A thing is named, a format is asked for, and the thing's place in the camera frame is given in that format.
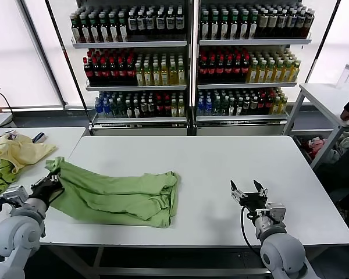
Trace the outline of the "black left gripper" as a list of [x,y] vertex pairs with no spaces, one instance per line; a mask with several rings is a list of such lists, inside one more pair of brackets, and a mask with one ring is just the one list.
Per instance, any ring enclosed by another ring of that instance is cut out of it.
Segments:
[[29,196],[29,199],[43,201],[46,208],[49,208],[50,204],[65,191],[58,179],[58,175],[52,173],[32,184],[31,189],[33,192]]

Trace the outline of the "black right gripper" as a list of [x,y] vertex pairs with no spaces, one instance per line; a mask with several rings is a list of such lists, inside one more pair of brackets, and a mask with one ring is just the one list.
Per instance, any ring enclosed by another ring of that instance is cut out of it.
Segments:
[[244,193],[237,188],[233,180],[230,180],[231,196],[240,206],[245,206],[247,209],[265,209],[268,189],[257,180],[253,180],[253,183],[257,192]]

